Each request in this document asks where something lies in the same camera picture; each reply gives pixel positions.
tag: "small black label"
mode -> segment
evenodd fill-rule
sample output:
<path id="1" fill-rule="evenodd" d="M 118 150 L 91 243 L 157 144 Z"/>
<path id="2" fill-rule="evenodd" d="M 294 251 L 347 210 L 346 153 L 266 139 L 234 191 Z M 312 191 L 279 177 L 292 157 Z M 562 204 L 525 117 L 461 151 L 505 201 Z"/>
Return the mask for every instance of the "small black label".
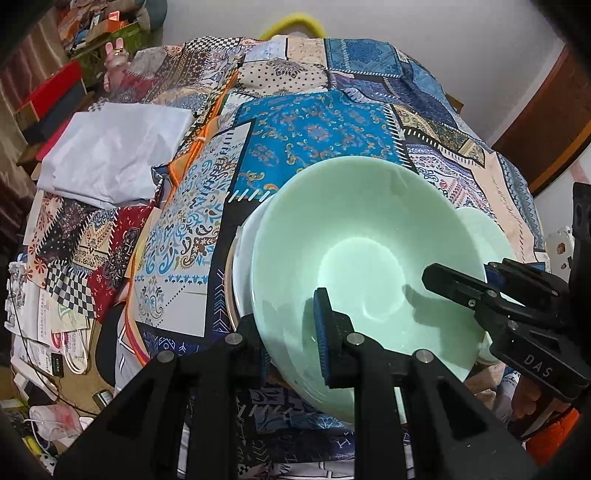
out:
<path id="1" fill-rule="evenodd" d="M 51 371 L 54 377 L 64 376 L 64 359 L 61 353 L 51 353 Z"/>

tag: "pink bunny toy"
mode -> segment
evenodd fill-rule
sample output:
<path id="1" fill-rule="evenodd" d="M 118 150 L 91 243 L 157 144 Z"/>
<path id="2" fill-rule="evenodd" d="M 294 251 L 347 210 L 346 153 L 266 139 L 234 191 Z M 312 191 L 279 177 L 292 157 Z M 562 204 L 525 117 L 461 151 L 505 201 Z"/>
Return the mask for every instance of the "pink bunny toy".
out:
<path id="1" fill-rule="evenodd" d="M 108 42 L 105 45 L 107 58 L 105 60 L 105 92 L 114 92 L 121 85 L 125 71 L 129 68 L 129 53 L 123 47 L 123 38 L 119 37 L 115 41 L 115 48 L 113 44 Z"/>

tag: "brown curtain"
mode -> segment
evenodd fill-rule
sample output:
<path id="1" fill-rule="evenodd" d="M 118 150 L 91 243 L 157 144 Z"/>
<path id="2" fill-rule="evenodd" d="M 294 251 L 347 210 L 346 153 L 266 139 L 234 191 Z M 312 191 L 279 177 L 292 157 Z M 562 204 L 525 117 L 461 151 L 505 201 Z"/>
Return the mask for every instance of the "brown curtain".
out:
<path id="1" fill-rule="evenodd" d="M 0 242 L 14 242 L 35 195 L 35 185 L 17 161 L 27 142 L 14 112 L 68 59 L 52 8 L 21 42 L 0 73 Z"/>

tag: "yellow handle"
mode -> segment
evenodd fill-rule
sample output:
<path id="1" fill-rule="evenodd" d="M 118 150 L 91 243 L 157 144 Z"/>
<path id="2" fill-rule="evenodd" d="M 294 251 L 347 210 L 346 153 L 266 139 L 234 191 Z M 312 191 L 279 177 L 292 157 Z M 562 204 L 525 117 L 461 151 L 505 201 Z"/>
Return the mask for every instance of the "yellow handle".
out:
<path id="1" fill-rule="evenodd" d="M 279 20 L 269 30 L 263 33 L 263 35 L 261 35 L 261 40 L 270 40 L 271 37 L 278 35 L 285 28 L 299 24 L 304 25 L 313 35 L 313 38 L 326 38 L 324 27 L 318 20 L 307 14 L 291 14 Z"/>

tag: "wall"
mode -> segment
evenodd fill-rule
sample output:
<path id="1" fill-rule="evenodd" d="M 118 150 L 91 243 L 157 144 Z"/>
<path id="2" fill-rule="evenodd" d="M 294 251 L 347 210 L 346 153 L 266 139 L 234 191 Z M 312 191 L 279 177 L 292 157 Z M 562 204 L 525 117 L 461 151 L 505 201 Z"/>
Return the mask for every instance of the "wall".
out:
<path id="1" fill-rule="evenodd" d="M 168 0 L 163 42 L 257 38 L 298 11 L 331 37 L 388 41 L 415 57 L 464 103 L 462 116 L 487 141 L 527 104 L 560 52 L 530 0 Z"/>
<path id="2" fill-rule="evenodd" d="M 573 224 L 573 183 L 591 179 L 591 145 L 535 199 L 544 236 Z"/>

